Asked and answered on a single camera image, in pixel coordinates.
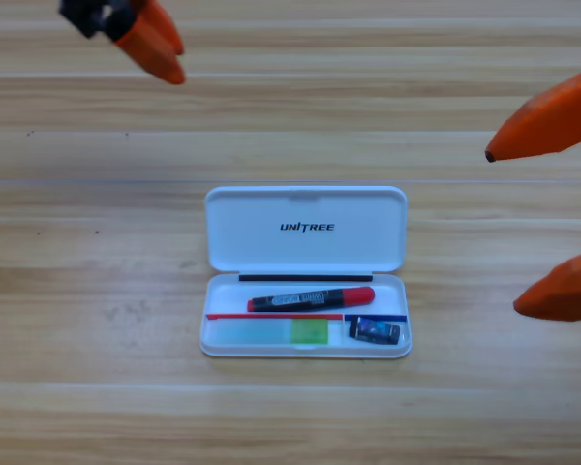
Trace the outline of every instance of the small black item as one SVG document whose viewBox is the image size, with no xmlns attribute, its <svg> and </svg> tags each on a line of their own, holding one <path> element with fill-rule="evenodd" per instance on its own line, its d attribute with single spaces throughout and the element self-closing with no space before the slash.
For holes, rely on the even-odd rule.
<svg viewBox="0 0 581 465">
<path fill-rule="evenodd" d="M 104 8 L 111 13 L 104 16 Z M 114 42 L 134 25 L 137 13 L 129 0 L 61 0 L 58 10 L 87 39 L 105 32 Z"/>
<path fill-rule="evenodd" d="M 400 327 L 366 317 L 356 317 L 351 320 L 349 337 L 373 344 L 396 345 L 400 338 Z"/>
</svg>

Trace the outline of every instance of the open case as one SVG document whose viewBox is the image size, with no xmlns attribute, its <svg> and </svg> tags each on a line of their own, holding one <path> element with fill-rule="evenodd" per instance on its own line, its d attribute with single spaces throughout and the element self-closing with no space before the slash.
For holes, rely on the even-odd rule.
<svg viewBox="0 0 581 465">
<path fill-rule="evenodd" d="M 205 199 L 209 262 L 202 350 L 215 357 L 397 358 L 412 346 L 407 198 L 393 187 L 221 187 Z M 252 298 L 369 286 L 372 303 L 249 313 Z M 395 343 L 352 337 L 357 316 L 399 326 Z"/>
</svg>

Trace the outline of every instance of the case lid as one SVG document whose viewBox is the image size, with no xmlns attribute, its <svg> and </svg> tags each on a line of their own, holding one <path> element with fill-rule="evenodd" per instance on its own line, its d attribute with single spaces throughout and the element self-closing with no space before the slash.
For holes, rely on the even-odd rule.
<svg viewBox="0 0 581 465">
<path fill-rule="evenodd" d="M 360 274 L 405 258 L 407 198 L 394 187 L 221 187 L 205 210 L 220 271 Z"/>
</svg>

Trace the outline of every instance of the wooden table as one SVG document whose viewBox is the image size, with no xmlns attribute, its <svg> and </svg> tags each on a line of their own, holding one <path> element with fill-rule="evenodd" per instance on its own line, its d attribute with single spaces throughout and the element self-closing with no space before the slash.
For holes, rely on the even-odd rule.
<svg viewBox="0 0 581 465">
<path fill-rule="evenodd" d="M 581 323 L 512 310 L 581 253 L 581 145 L 482 155 L 581 0 L 164 3 L 182 87 L 0 0 L 0 464 L 581 464 Z M 407 357 L 201 353 L 204 195 L 305 182 L 407 194 Z"/>
</svg>

